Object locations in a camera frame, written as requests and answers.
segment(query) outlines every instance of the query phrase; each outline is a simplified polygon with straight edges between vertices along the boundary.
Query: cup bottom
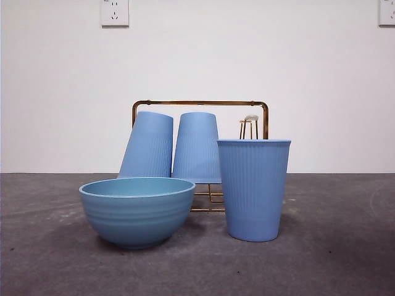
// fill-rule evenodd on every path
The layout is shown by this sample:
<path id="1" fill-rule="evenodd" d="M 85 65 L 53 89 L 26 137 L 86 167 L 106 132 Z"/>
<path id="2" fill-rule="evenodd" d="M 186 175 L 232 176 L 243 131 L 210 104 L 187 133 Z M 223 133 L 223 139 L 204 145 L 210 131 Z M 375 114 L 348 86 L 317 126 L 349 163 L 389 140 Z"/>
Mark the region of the cup bottom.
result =
<path id="1" fill-rule="evenodd" d="M 188 182 L 192 182 L 195 184 L 222 184 L 222 180 L 218 178 L 204 179 L 204 178 L 183 178 L 179 177 L 178 179 L 183 179 Z"/>
<path id="2" fill-rule="evenodd" d="M 248 242 L 268 242 L 277 238 L 279 222 L 247 220 L 227 216 L 228 234 Z"/>

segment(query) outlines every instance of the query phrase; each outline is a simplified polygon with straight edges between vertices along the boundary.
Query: brass wire frame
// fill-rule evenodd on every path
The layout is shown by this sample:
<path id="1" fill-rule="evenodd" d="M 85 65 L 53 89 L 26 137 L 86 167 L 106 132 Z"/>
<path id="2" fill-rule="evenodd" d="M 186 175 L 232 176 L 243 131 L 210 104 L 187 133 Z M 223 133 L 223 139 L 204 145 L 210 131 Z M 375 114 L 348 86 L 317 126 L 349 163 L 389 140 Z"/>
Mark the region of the brass wire frame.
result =
<path id="1" fill-rule="evenodd" d="M 245 139 L 246 138 L 246 125 L 249 123 L 250 129 L 250 139 L 252 139 L 252 120 L 240 120 L 240 137 L 239 139 Z M 255 132 L 256 132 L 256 139 L 258 139 L 258 121 L 255 120 Z"/>
<path id="2" fill-rule="evenodd" d="M 137 108 L 140 105 L 211 105 L 211 106 L 260 106 L 262 107 L 262 138 L 268 139 L 269 126 L 269 108 L 264 102 L 255 101 L 137 101 L 133 104 L 131 110 L 131 126 L 135 124 L 137 117 Z M 256 121 L 256 136 L 258 138 L 258 123 Z M 213 200 L 214 196 L 223 196 L 221 192 L 212 192 L 211 184 L 208 184 L 208 192 L 197 192 L 195 195 L 208 195 L 211 203 L 223 203 L 223 200 Z M 191 212 L 224 212 L 224 208 L 192 208 Z"/>

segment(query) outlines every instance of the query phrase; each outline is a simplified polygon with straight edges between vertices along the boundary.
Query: plastic cup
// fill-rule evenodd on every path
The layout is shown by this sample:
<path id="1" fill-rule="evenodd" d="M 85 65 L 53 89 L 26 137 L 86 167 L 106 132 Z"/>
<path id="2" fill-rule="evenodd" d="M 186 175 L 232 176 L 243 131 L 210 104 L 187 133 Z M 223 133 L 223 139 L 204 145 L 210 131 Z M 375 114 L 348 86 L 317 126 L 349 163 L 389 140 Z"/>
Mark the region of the plastic cup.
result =
<path id="1" fill-rule="evenodd" d="M 118 178 L 170 177 L 173 118 L 140 111 L 130 134 Z"/>
<path id="2" fill-rule="evenodd" d="M 178 129 L 173 177 L 196 184 L 221 183 L 217 139 L 214 114 L 184 113 Z"/>
<path id="3" fill-rule="evenodd" d="M 280 226 L 289 140 L 218 140 L 228 233 L 275 239 Z"/>

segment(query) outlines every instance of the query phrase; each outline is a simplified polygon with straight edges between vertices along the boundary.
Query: electrical outlet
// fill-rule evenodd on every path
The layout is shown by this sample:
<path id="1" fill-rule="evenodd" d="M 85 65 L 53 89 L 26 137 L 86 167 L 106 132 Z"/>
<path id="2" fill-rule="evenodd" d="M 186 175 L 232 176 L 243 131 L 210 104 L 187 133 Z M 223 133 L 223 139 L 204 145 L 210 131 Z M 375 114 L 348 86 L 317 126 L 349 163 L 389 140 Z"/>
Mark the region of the electrical outlet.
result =
<path id="1" fill-rule="evenodd" d="M 104 27 L 128 27 L 129 0 L 102 0 L 101 25 Z"/>
<path id="2" fill-rule="evenodd" d="M 380 0 L 380 26 L 395 26 L 395 0 Z"/>

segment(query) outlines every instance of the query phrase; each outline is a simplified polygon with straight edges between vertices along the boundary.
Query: gray carpet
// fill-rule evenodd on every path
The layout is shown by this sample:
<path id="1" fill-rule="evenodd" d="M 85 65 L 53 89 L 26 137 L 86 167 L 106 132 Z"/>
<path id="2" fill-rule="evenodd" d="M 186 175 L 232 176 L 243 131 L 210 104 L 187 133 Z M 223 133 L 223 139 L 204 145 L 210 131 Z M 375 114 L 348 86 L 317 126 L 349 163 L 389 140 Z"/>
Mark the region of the gray carpet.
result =
<path id="1" fill-rule="evenodd" d="M 140 251 L 85 219 L 78 187 L 114 176 L 1 175 L 1 295 L 395 295 L 395 175 L 288 175 L 277 239 L 191 213 Z"/>

